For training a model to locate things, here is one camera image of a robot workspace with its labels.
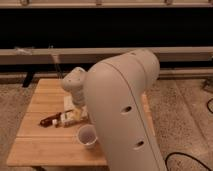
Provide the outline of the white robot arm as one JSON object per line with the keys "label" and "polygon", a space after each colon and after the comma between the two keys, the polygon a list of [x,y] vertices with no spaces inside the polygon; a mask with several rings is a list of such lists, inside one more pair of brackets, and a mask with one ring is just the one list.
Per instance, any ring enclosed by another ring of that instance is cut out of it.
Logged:
{"label": "white robot arm", "polygon": [[61,80],[73,104],[87,108],[110,171],[167,171],[141,100],[159,71],[155,54],[139,49]]}

